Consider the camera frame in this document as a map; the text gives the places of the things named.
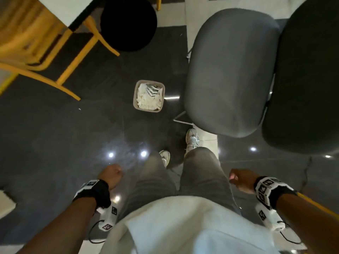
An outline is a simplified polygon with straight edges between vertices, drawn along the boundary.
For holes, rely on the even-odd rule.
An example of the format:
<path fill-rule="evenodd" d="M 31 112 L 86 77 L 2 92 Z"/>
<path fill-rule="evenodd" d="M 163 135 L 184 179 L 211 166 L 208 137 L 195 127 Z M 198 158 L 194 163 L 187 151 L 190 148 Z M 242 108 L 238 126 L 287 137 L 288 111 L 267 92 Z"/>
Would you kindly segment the person's right hand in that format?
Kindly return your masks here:
<path fill-rule="evenodd" d="M 260 177 L 256 172 L 249 169 L 232 169 L 238 170 L 239 184 L 235 186 L 240 191 L 247 194 L 255 194 L 255 182 Z"/>

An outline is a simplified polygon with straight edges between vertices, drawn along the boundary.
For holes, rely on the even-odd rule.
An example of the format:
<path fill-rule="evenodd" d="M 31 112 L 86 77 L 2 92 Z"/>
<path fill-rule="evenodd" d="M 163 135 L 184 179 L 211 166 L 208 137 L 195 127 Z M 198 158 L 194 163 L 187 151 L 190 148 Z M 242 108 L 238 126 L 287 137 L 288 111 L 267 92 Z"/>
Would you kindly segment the person's left hand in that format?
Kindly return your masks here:
<path fill-rule="evenodd" d="M 114 189 L 119 183 L 116 183 L 116 167 L 120 167 L 118 164 L 112 164 L 103 169 L 97 179 L 102 180 L 108 184 L 108 189 Z"/>

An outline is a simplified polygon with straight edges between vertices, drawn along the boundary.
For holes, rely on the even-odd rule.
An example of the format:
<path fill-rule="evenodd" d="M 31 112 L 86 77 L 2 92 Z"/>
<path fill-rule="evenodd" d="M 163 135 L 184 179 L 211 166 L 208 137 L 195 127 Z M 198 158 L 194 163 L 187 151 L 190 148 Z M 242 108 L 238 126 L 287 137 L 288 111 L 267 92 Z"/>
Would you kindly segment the person's left forearm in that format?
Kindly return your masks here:
<path fill-rule="evenodd" d="M 93 197 L 75 200 L 16 254 L 78 254 L 95 211 Z"/>

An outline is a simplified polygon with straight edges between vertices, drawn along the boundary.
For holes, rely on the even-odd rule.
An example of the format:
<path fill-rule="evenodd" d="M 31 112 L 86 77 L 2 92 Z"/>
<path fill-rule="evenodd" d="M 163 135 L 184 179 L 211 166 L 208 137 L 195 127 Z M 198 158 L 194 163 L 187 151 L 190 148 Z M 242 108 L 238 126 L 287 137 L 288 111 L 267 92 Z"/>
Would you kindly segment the person's right forearm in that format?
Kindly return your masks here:
<path fill-rule="evenodd" d="M 307 246 L 309 254 L 339 254 L 339 220 L 303 198 L 283 194 L 276 209 Z"/>

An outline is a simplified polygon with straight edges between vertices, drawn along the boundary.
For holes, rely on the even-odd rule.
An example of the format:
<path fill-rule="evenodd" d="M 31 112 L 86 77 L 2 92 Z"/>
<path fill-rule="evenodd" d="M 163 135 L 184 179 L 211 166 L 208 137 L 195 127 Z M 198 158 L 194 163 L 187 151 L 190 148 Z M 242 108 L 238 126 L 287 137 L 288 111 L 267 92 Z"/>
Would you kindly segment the grey trousers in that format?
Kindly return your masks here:
<path fill-rule="evenodd" d="M 144 163 L 134 188 L 118 213 L 116 222 L 153 201 L 177 196 L 202 197 L 241 214 L 219 160 L 208 148 L 197 147 L 184 157 L 178 191 L 160 154 L 153 151 Z"/>

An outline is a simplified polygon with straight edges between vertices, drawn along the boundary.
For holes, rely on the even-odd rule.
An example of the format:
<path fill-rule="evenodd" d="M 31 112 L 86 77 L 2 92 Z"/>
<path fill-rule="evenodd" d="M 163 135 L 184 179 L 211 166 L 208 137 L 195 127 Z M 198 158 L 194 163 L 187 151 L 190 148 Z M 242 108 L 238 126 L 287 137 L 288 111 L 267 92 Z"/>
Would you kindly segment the white left sneaker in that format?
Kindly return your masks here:
<path fill-rule="evenodd" d="M 162 158 L 162 162 L 164 164 L 164 167 L 166 168 L 168 166 L 168 164 L 169 164 L 169 161 L 170 161 L 170 157 L 171 157 L 170 152 L 167 151 L 167 150 L 161 150 L 159 152 L 159 154 L 160 154 L 160 156 Z"/>

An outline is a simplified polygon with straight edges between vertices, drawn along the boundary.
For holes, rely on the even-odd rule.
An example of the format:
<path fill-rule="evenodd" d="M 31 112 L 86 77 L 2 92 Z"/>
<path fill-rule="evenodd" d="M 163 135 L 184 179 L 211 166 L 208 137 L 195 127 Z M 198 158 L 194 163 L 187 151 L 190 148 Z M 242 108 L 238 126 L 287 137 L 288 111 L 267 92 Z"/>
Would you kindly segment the white sneaker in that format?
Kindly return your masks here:
<path fill-rule="evenodd" d="M 190 128 L 185 137 L 186 141 L 186 151 L 185 156 L 189 153 L 189 151 L 197 148 L 199 146 L 199 136 L 197 134 L 197 130 L 195 128 Z"/>
<path fill-rule="evenodd" d="M 170 152 L 167 151 L 167 150 L 161 150 L 159 152 L 159 154 L 160 154 L 160 156 L 162 158 L 162 162 L 164 164 L 164 167 L 166 168 L 168 166 L 168 164 L 169 164 L 169 161 L 170 161 L 170 157 L 171 157 Z"/>

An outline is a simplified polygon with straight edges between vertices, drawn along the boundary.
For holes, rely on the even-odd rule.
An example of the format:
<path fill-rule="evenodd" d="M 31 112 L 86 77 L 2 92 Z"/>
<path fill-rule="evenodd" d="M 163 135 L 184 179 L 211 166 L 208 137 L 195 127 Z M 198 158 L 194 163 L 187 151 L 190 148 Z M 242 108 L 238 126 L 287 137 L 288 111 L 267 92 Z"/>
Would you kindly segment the white right sneaker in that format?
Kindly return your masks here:
<path fill-rule="evenodd" d="M 186 151 L 185 156 L 189 153 L 189 151 L 197 148 L 199 146 L 199 136 L 197 134 L 197 130 L 195 128 L 190 128 L 185 137 L 186 141 Z"/>

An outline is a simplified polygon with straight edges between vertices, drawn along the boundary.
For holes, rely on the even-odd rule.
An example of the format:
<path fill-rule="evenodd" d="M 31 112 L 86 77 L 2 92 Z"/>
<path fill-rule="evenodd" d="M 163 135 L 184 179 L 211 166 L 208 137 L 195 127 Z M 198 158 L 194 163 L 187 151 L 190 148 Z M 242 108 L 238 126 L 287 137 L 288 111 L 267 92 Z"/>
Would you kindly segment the white shirt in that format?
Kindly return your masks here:
<path fill-rule="evenodd" d="M 100 254 L 280 254 L 268 229 L 196 196 L 172 196 L 133 211 Z"/>

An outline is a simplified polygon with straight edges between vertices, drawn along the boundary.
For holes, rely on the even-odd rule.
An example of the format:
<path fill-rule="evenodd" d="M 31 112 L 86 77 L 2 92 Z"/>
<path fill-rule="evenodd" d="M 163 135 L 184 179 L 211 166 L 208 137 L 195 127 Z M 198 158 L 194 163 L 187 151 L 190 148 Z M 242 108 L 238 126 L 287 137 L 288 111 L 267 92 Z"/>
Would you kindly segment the beige waste bin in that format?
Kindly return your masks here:
<path fill-rule="evenodd" d="M 133 96 L 133 106 L 137 109 L 137 110 L 141 110 L 141 111 L 146 111 L 146 112 L 153 112 L 153 113 L 157 113 L 157 112 L 160 112 L 163 108 L 159 110 L 159 111 L 147 111 L 147 110 L 142 110 L 140 109 L 138 106 L 137 106 L 137 101 L 136 101 L 136 98 L 137 98 L 137 88 L 139 87 L 139 85 L 141 83 L 151 83 L 151 84 L 154 84 L 154 85 L 157 85 L 157 86 L 161 86 L 163 87 L 163 104 L 164 104 L 164 94 L 165 94 L 165 86 L 164 84 L 162 83 L 159 83 L 159 82 L 156 82 L 156 81 L 148 81 L 148 80 L 139 80 L 137 83 L 136 83 L 136 86 L 135 86 L 135 90 L 134 90 L 134 96 Z"/>

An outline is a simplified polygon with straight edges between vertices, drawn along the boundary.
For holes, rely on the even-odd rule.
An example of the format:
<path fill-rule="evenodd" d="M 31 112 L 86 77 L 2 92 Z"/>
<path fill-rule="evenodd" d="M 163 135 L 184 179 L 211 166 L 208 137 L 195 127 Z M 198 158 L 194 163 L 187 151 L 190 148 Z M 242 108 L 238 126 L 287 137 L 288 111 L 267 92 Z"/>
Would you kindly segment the crumpled white paper waste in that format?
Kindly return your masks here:
<path fill-rule="evenodd" d="M 137 106 L 142 110 L 159 111 L 163 106 L 163 87 L 141 83 L 137 88 Z"/>

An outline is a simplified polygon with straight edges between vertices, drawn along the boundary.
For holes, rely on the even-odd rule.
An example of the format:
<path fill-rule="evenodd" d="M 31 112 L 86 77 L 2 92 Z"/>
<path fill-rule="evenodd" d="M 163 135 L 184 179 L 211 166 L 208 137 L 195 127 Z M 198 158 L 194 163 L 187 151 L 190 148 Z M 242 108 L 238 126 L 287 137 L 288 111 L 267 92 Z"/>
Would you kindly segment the grey upholstered chair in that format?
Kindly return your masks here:
<path fill-rule="evenodd" d="M 229 8 L 201 26 L 183 96 L 194 125 L 243 138 L 259 127 L 273 81 L 280 28 L 268 14 Z"/>

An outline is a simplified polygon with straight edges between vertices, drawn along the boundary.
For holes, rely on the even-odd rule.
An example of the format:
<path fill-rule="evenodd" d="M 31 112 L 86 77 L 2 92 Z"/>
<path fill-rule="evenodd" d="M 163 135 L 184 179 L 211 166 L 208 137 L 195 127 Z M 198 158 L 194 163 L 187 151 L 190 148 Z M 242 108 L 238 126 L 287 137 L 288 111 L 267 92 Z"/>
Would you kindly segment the black upholstered chair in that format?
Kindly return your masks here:
<path fill-rule="evenodd" d="M 275 68 L 264 140 L 293 153 L 339 153 L 339 0 L 306 0 L 295 10 Z"/>

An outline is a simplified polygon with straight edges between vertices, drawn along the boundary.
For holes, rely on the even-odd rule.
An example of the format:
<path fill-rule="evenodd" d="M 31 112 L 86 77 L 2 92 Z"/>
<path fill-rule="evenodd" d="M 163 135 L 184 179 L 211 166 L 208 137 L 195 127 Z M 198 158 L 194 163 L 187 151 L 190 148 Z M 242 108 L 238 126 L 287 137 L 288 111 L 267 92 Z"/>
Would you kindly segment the black round stool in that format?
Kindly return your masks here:
<path fill-rule="evenodd" d="M 100 17 L 103 38 L 119 52 L 146 47 L 157 25 L 156 11 L 148 0 L 107 0 Z"/>

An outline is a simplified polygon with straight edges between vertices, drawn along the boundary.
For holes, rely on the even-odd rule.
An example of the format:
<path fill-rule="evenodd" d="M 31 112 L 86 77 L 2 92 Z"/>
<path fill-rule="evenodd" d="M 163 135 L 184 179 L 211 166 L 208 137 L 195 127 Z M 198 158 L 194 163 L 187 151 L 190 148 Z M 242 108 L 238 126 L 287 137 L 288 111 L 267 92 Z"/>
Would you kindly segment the yellow wooden chair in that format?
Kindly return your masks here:
<path fill-rule="evenodd" d="M 96 43 L 101 42 L 114 55 L 120 55 L 99 32 L 91 16 L 92 4 L 95 8 L 95 1 L 91 1 L 67 26 L 40 0 L 0 0 L 0 69 L 41 81 L 80 101 L 81 98 L 63 84 Z M 92 38 L 61 76 L 53 81 L 36 73 L 50 66 L 80 25 L 92 33 Z"/>

